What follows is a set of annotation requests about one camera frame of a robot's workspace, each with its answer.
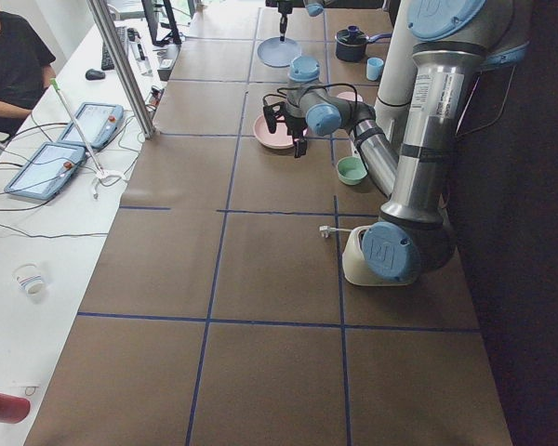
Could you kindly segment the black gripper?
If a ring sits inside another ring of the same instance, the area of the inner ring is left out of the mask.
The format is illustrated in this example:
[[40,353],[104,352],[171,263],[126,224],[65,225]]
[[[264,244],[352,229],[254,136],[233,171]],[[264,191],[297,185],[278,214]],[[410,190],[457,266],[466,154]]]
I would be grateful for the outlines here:
[[287,23],[288,23],[288,16],[293,11],[293,3],[291,0],[278,0],[277,1],[277,9],[278,12],[281,14],[280,19],[280,41],[284,42],[286,39],[286,30],[287,30]]
[[294,146],[294,157],[300,158],[306,155],[308,141],[304,135],[307,123],[304,118],[295,117],[290,114],[285,116],[287,134],[291,136]]

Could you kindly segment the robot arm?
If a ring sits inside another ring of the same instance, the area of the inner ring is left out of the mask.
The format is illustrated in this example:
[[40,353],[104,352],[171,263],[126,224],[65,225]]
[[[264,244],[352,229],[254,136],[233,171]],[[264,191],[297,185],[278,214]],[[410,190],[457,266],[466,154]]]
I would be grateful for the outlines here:
[[402,2],[374,105],[331,96],[316,59],[291,61],[281,106],[289,130],[346,131],[387,197],[378,221],[349,235],[348,282],[407,285],[451,258],[441,196],[459,119],[479,73],[524,57],[532,10],[529,1]]
[[[324,12],[331,1],[323,0],[303,0],[303,7],[306,9],[310,17],[316,17]],[[294,3],[290,0],[277,0],[277,1],[267,1],[266,5],[268,7],[276,7],[281,18],[279,21],[279,35],[280,41],[284,42],[286,40],[286,30],[288,24],[288,16],[293,12]]]

